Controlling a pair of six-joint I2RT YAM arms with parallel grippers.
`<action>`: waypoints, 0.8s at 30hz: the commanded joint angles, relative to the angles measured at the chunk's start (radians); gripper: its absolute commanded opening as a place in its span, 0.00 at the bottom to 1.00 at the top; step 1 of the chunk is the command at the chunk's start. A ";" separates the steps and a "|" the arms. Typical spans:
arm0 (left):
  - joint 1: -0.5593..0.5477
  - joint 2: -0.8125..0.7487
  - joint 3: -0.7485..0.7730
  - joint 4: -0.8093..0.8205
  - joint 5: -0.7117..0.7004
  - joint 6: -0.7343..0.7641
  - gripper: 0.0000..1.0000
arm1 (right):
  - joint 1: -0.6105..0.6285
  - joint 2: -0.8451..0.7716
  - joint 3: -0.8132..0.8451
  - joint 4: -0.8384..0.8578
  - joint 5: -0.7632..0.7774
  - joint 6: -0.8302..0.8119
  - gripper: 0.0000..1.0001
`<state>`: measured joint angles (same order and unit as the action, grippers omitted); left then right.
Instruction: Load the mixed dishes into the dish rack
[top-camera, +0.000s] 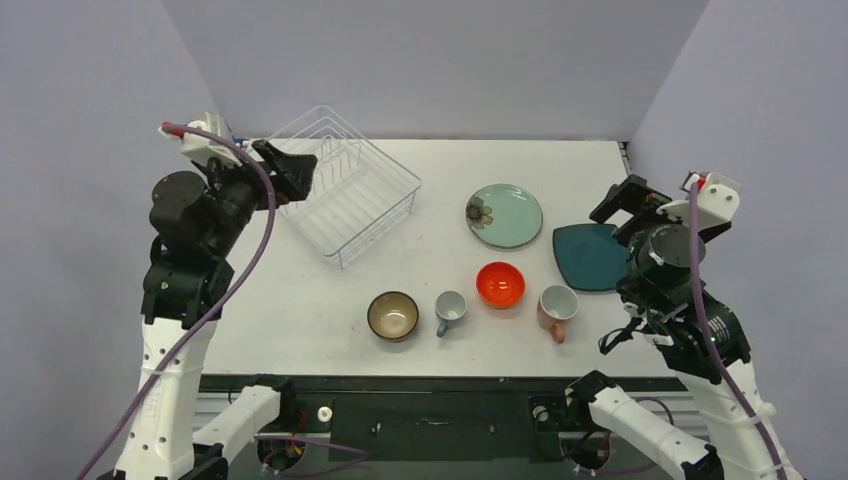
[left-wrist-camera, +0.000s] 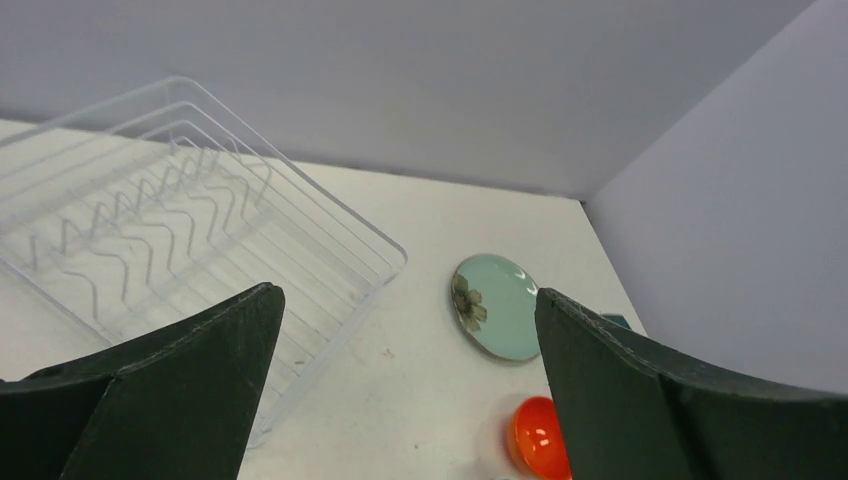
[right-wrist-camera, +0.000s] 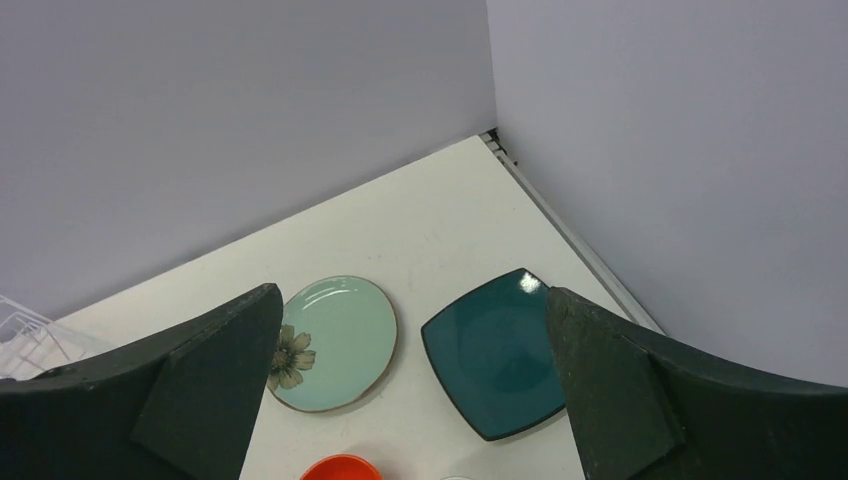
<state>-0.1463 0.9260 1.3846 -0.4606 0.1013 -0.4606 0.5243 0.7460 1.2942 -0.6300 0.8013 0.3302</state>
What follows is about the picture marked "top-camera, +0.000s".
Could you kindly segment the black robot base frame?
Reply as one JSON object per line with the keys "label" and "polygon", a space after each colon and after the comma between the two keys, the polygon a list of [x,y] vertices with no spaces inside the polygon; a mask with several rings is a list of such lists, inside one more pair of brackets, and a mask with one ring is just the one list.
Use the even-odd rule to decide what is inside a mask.
{"label": "black robot base frame", "polygon": [[570,415],[568,378],[289,376],[233,479],[656,479]]}

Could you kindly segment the pink floral mug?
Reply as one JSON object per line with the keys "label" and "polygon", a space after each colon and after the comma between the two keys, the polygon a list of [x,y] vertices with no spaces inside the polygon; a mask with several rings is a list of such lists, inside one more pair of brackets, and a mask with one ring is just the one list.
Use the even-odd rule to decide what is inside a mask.
{"label": "pink floral mug", "polygon": [[565,323],[575,317],[578,310],[579,298],[574,290],[566,285],[551,285],[539,296],[536,321],[555,343],[562,344],[566,339]]}

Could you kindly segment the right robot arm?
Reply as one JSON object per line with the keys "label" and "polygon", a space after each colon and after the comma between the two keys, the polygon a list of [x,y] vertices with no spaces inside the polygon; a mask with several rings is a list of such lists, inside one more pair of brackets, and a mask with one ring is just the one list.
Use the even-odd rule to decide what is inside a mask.
{"label": "right robot arm", "polygon": [[675,479],[795,479],[741,323],[700,276],[707,243],[731,227],[739,186],[692,172],[682,188],[686,198],[674,200],[633,174],[613,185],[590,217],[602,223],[629,214],[613,238],[627,250],[616,290],[631,320],[614,342],[640,333],[657,349],[692,396],[707,438],[661,419],[599,371],[567,386],[565,416],[586,434],[616,435]]}

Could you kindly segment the orange bowl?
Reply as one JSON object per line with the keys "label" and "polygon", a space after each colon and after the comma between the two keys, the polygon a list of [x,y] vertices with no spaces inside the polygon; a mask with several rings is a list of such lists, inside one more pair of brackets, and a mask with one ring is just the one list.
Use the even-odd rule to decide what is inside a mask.
{"label": "orange bowl", "polygon": [[498,261],[488,263],[478,271],[475,287],[487,306],[494,309],[509,309],[523,299],[526,292],[526,280],[517,267]]}

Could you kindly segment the black patterned bowl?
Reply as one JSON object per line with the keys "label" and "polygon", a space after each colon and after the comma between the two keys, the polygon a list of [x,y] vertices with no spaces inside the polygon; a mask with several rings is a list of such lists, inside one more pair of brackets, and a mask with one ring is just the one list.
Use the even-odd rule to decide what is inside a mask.
{"label": "black patterned bowl", "polygon": [[366,319],[370,330],[378,338],[400,342],[416,329],[420,309],[410,295],[400,291],[387,291],[370,302]]}

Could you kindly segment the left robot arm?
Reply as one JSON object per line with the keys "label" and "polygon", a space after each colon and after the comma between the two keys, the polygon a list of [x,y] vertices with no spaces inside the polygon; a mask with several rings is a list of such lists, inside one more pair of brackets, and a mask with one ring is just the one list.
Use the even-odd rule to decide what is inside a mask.
{"label": "left robot arm", "polygon": [[193,419],[223,306],[245,280],[228,255],[254,213],[309,196],[317,164],[312,154],[288,153],[265,140],[249,150],[228,144],[154,186],[139,389],[118,424],[127,439],[112,478],[223,475],[226,441],[196,441]]}

